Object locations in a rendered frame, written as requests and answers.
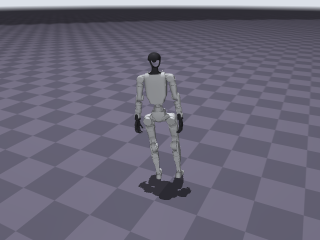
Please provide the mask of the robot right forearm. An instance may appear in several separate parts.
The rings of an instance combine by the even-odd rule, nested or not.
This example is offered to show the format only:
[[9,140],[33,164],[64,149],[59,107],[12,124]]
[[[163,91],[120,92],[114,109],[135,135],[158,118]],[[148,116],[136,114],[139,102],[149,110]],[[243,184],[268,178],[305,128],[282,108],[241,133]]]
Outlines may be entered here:
[[177,114],[180,114],[181,118],[182,118],[183,113],[182,113],[181,98],[180,98],[179,93],[177,93],[177,100],[174,101],[174,105],[175,105],[175,110],[176,110],[176,117],[177,117]]

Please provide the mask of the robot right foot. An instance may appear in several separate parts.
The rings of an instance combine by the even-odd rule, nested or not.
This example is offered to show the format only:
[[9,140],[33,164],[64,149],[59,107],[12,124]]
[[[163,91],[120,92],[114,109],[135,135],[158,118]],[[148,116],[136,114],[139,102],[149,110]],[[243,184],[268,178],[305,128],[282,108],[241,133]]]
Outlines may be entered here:
[[176,178],[181,178],[181,176],[184,174],[184,170],[181,170],[181,172],[179,172],[179,170],[176,172],[175,177]]

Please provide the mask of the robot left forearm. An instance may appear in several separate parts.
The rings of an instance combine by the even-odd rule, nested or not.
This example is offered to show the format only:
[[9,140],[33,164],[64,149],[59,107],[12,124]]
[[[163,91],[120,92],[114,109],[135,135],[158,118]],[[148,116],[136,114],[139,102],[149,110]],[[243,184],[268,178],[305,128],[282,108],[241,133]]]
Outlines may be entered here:
[[[138,119],[141,118],[141,113],[142,113],[142,102],[137,101],[137,95],[136,95],[136,100],[135,100],[135,115],[138,115]],[[134,115],[134,117],[135,117]]]

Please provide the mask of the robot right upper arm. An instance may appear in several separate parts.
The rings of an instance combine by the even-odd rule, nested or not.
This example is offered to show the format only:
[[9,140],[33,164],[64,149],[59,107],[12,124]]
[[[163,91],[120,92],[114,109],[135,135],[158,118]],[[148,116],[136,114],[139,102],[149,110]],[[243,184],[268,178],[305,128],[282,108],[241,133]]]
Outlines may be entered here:
[[176,79],[175,76],[171,73],[165,73],[166,80],[169,82],[169,87],[171,90],[171,98],[172,100],[177,100],[177,85],[176,85]]

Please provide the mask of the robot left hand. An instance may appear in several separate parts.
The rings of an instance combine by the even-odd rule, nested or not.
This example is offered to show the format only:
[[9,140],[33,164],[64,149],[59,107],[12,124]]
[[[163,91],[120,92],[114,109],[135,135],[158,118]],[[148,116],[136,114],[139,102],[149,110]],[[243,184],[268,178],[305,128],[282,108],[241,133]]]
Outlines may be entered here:
[[141,132],[143,132],[143,131],[141,131],[141,129],[140,129],[140,126],[143,128],[143,126],[141,125],[141,122],[140,122],[140,120],[141,120],[141,118],[138,118],[138,115],[136,114],[135,115],[135,124],[134,124],[134,126],[135,126],[135,131],[137,132],[137,133],[141,133]]

